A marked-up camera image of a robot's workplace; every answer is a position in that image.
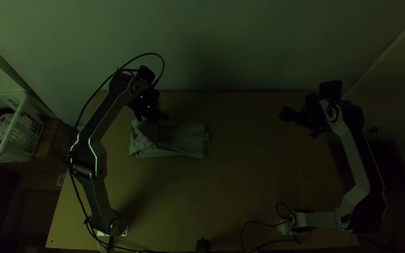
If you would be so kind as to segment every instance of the power cord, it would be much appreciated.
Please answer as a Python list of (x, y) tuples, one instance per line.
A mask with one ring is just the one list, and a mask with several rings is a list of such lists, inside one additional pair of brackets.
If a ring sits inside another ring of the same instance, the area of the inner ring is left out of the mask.
[(117, 70), (115, 72), (113, 72), (106, 80), (104, 80), (104, 82), (98, 87), (98, 89), (96, 89), (96, 91), (93, 93), (93, 95), (91, 95), (91, 97), (87, 100), (87, 102), (85, 103), (84, 107), (81, 110), (81, 113), (79, 114), (79, 117), (77, 118), (76, 124), (75, 124), (75, 129), (77, 129), (77, 125), (79, 124), (79, 121), (81, 120), (82, 114), (84, 113), (85, 108), (87, 108), (87, 106), (89, 105), (90, 101), (96, 96), (96, 94), (98, 93), (99, 90), (101, 90), (101, 88), (105, 85), (105, 83), (107, 83), (107, 81), (109, 81), (117, 72), (119, 71), (137, 71), (136, 69), (127, 69), (127, 70), (123, 70), (127, 65), (129, 65), (130, 63), (132, 63), (133, 61), (135, 61), (138, 58), (141, 58), (143, 56), (147, 56), (147, 55), (155, 55), (157, 57), (159, 57), (162, 60), (162, 70), (160, 71), (160, 75), (159, 77), (151, 84), (151, 87), (154, 88), (157, 83), (159, 82), (160, 78), (162, 77), (162, 74), (164, 73), (164, 69), (165, 69), (165, 60), (164, 58), (162, 58), (162, 56), (160, 56), (157, 53), (144, 53), (141, 55), (138, 55), (134, 58), (132, 58), (130, 61), (126, 62), (123, 66), (121, 66), (120, 68), (117, 68)]
[[(77, 121), (76, 121), (76, 124), (75, 124), (75, 130), (77, 130), (77, 126), (78, 126), (78, 124), (79, 124), (79, 121), (81, 120), (81, 117), (82, 117), (82, 114), (84, 113), (85, 108), (88, 106), (88, 104), (90, 103), (90, 101), (95, 97), (95, 95), (98, 93), (98, 91), (100, 91), (101, 88), (102, 88), (118, 71), (126, 71), (126, 72), (129, 72), (130, 74), (133, 75), (132, 72), (137, 71), (136, 69), (124, 69), (124, 67), (126, 67), (128, 64), (132, 63), (134, 60), (136, 60), (136, 59), (138, 59), (138, 58), (141, 58), (141, 57), (143, 57), (143, 56), (147, 56), (147, 55), (155, 55), (155, 56), (158, 56), (158, 57), (162, 60), (162, 71), (160, 72), (159, 77), (152, 83), (151, 86), (154, 87), (154, 86), (157, 85), (157, 83), (159, 82), (160, 78), (162, 77), (162, 74), (163, 74), (164, 68), (165, 68), (165, 61), (164, 61), (164, 59), (162, 58), (162, 56), (160, 56), (160, 55), (157, 54), (157, 53), (152, 53), (152, 52), (150, 52), (150, 53), (144, 53), (144, 54), (141, 54), (141, 55), (139, 55), (139, 56), (134, 57), (134, 58), (131, 59), (130, 61), (126, 62), (123, 66), (121, 66), (121, 68), (118, 68), (117, 71), (113, 72), (106, 80), (104, 80), (104, 82), (98, 87), (98, 89), (93, 93), (93, 95), (91, 95), (90, 99), (87, 100), (87, 102), (85, 103), (84, 107), (83, 107), (82, 110), (81, 110), (81, 113), (79, 114), (79, 117), (77, 118)], [(72, 146), (72, 143), (73, 143), (73, 136), (72, 136), (71, 139), (70, 139), (70, 147)], [(110, 238), (109, 238), (109, 242), (108, 242), (108, 243), (105, 242), (105, 241), (103, 241), (103, 240), (101, 240), (101, 239), (99, 239), (99, 238), (96, 236), (96, 233), (95, 233), (95, 231), (93, 230), (93, 227), (92, 227), (91, 224), (89, 223), (90, 217), (88, 216), (87, 212), (85, 211), (84, 204), (83, 204), (82, 199), (81, 199), (81, 197), (80, 197), (80, 195), (79, 195), (79, 191), (78, 191), (77, 186), (76, 186), (75, 178), (74, 178), (73, 173), (72, 173), (72, 170), (71, 170), (71, 164), (69, 164), (69, 162), (70, 162), (70, 159), (68, 159), (68, 172), (69, 172), (69, 174), (70, 174), (71, 183), (73, 184), (73, 188), (74, 188), (74, 190), (75, 190), (75, 192), (76, 192), (77, 199), (78, 199), (78, 201), (79, 201), (79, 204), (81, 205), (82, 212), (84, 213), (84, 216), (85, 216), (84, 224), (85, 224), (85, 226), (87, 227), (87, 230), (88, 230), (89, 234), (90, 234), (97, 242), (99, 242), (99, 243), (101, 243), (101, 244), (107, 246), (108, 251), (109, 251), (111, 248), (117, 248), (117, 249), (121, 249), (121, 250), (125, 250), (125, 251), (137, 252), (137, 253), (167, 253), (167, 252), (162, 252), (162, 251), (137, 250), (137, 249), (130, 249), (130, 248), (125, 248), (125, 247), (115, 246), (115, 245), (113, 245), (113, 242), (112, 242), (112, 241), (113, 241), (113, 237), (110, 237)]]

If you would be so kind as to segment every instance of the plastic basket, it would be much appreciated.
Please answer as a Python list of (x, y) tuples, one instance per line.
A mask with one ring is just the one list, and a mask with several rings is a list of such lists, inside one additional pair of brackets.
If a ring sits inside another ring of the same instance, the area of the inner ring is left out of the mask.
[(0, 145), (0, 163), (32, 159), (43, 131), (43, 121), (25, 92), (0, 93), (0, 108), (15, 111)]

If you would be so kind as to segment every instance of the tabletop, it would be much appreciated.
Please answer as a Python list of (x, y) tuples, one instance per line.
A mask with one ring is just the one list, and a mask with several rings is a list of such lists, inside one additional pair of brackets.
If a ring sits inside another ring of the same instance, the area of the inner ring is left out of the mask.
[[(84, 120), (106, 93), (93, 99)], [(162, 124), (208, 124), (205, 159), (188, 156), (129, 156), (133, 112), (125, 107), (102, 139), (107, 151), (105, 178), (111, 207), (130, 217), (129, 232), (116, 237), (123, 247), (156, 251), (195, 251), (198, 239), (211, 251), (240, 251), (240, 230), (249, 220), (273, 224), (277, 201), (293, 209), (330, 211), (344, 195), (326, 137), (278, 119), (284, 105), (296, 110), (304, 92), (163, 92)], [(85, 193), (80, 195), (88, 212)], [(84, 216), (67, 178), (62, 187), (46, 246), (97, 249), (83, 225)], [(250, 225), (246, 250), (285, 239), (276, 228)], [(335, 229), (315, 229), (267, 249), (307, 249), (358, 245), (357, 237)]]

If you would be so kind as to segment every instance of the black cable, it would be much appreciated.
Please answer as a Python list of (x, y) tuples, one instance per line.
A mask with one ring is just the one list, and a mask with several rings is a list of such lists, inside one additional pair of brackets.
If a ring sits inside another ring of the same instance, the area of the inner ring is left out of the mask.
[[(162, 60), (162, 70), (160, 71), (160, 75), (151, 85), (151, 87), (154, 88), (157, 85), (157, 83), (159, 82), (160, 78), (162, 77), (162, 74), (164, 73), (164, 69), (165, 69), (165, 60), (159, 54), (150, 52), (150, 53), (144, 53), (144, 54), (138, 55), (138, 56), (132, 58), (130, 61), (126, 62), (123, 66), (121, 66), (118, 69), (124, 69), (124, 67), (126, 67), (131, 62), (133, 62), (136, 59), (141, 58), (143, 56), (147, 56), (147, 55), (155, 55), (155, 56), (159, 57)], [(87, 100), (87, 102), (85, 103), (84, 107), (81, 110), (81, 113), (79, 114), (79, 117), (77, 118), (77, 121), (76, 121), (76, 124), (75, 124), (75, 129), (77, 128), (77, 125), (79, 124), (79, 121), (81, 120), (82, 114), (84, 113), (85, 108), (87, 108), (87, 106), (89, 105), (90, 101), (96, 96), (98, 91), (105, 85), (105, 83), (107, 81), (109, 81), (118, 72), (118, 69), (117, 69), (117, 71), (113, 72), (106, 80), (104, 80), (104, 82), (98, 87), (98, 89), (95, 90), (95, 92)]]
[(262, 244), (262, 245), (259, 245), (259, 246), (255, 247), (254, 249), (248, 251), (248, 253), (251, 253), (251, 252), (254, 252), (254, 251), (256, 251), (256, 250), (259, 250), (259, 249), (261, 249), (261, 248), (263, 248), (263, 247), (265, 247), (265, 246), (268, 246), (268, 245), (270, 245), (270, 244), (281, 243), (281, 242), (297, 242), (297, 240), (296, 240), (296, 239), (285, 239), (285, 240), (274, 240), (274, 241), (270, 241), (270, 242), (267, 242), (267, 243), (264, 243), (264, 244)]
[(266, 226), (266, 227), (273, 228), (273, 227), (277, 227), (277, 226), (280, 226), (280, 225), (282, 225), (282, 224), (285, 224), (285, 223), (287, 223), (287, 222), (291, 222), (291, 221), (290, 221), (290, 220), (286, 220), (286, 221), (280, 222), (280, 223), (278, 223), (278, 224), (273, 224), (273, 225), (261, 223), (261, 222), (258, 222), (258, 221), (248, 221), (247, 223), (245, 223), (245, 224), (243, 225), (243, 227), (241, 228), (241, 231), (240, 231), (240, 245), (241, 245), (241, 251), (242, 251), (243, 253), (246, 253), (246, 252), (245, 252), (245, 247), (243, 246), (243, 231), (245, 230), (245, 227), (246, 227), (248, 224), (258, 224), (258, 225), (262, 225), (262, 226)]
[[(282, 215), (280, 212), (279, 212), (279, 205), (282, 205), (282, 206), (284, 206), (285, 207), (285, 209), (287, 209), (287, 211), (288, 211), (288, 216), (284, 216), (284, 215)], [(290, 219), (290, 215), (292, 214), (292, 210), (285, 204), (285, 203), (283, 203), (283, 202), (278, 202), (278, 203), (276, 203), (276, 212), (277, 212), (277, 214), (279, 215), (279, 216), (281, 216), (281, 218), (283, 218), (283, 219)]]
[[(90, 101), (95, 97), (95, 95), (98, 93), (98, 91), (107, 83), (107, 81), (109, 81), (118, 71), (120, 71), (120, 70), (123, 71), (124, 67), (126, 67), (129, 63), (133, 62), (134, 60), (136, 60), (136, 59), (138, 59), (138, 58), (140, 58), (140, 57), (146, 56), (146, 55), (156, 55), (156, 56), (158, 56), (158, 57), (162, 60), (162, 71), (160, 72), (159, 77), (153, 82), (152, 87), (154, 87), (155, 85), (157, 85), (159, 79), (162, 77), (162, 73), (164, 72), (164, 68), (165, 68), (165, 61), (164, 61), (164, 59), (163, 59), (160, 55), (158, 55), (158, 54), (156, 54), (156, 53), (144, 53), (144, 54), (141, 54), (141, 55), (139, 55), (139, 56), (134, 57), (134, 58), (131, 59), (130, 61), (126, 62), (123, 66), (121, 66), (121, 68), (117, 69), (117, 71), (113, 72), (106, 80), (104, 80), (104, 82), (98, 87), (98, 89), (91, 95), (90, 99), (87, 100), (87, 102), (85, 103), (84, 107), (82, 108), (82, 110), (81, 110), (81, 112), (80, 112), (80, 114), (79, 114), (79, 117), (77, 118), (77, 121), (76, 121), (76, 124), (75, 124), (75, 130), (77, 130), (77, 126), (78, 126), (78, 124), (79, 124), (79, 121), (81, 120), (81, 117), (82, 117), (82, 114), (84, 113), (85, 108), (88, 106), (88, 104), (90, 103)], [(132, 75), (134, 75), (131, 71), (135, 71), (135, 70), (133, 70), (133, 69), (125, 69), (125, 71), (129, 71)], [(73, 143), (73, 136), (70, 138), (70, 147), (72, 146), (72, 143)], [(87, 230), (88, 230), (89, 234), (90, 234), (97, 242), (99, 242), (99, 243), (101, 243), (101, 244), (103, 244), (103, 245), (106, 245), (106, 246), (110, 246), (110, 247), (112, 247), (112, 248), (117, 248), (117, 249), (121, 249), (121, 250), (137, 252), (137, 253), (166, 253), (166, 252), (161, 252), (161, 251), (136, 250), (136, 249), (124, 248), (124, 247), (112, 245), (111, 243), (107, 243), (107, 242), (102, 241), (101, 239), (99, 239), (99, 238), (96, 236), (96, 233), (95, 233), (95, 231), (93, 230), (93, 227), (92, 227), (91, 224), (89, 223), (89, 218), (90, 218), (90, 217), (88, 216), (87, 212), (85, 211), (84, 204), (83, 204), (82, 199), (81, 199), (81, 197), (80, 197), (80, 195), (79, 195), (79, 191), (78, 191), (77, 186), (76, 186), (75, 178), (74, 178), (74, 175), (73, 175), (73, 173), (72, 173), (71, 164), (70, 164), (69, 162), (70, 162), (70, 159), (68, 159), (68, 172), (70, 173), (71, 183), (73, 184), (73, 188), (74, 188), (74, 190), (75, 190), (75, 192), (76, 192), (77, 199), (78, 199), (78, 201), (79, 201), (79, 204), (81, 205), (82, 212), (84, 213), (84, 216), (85, 216), (84, 224), (85, 224), (85, 226), (87, 227)]]

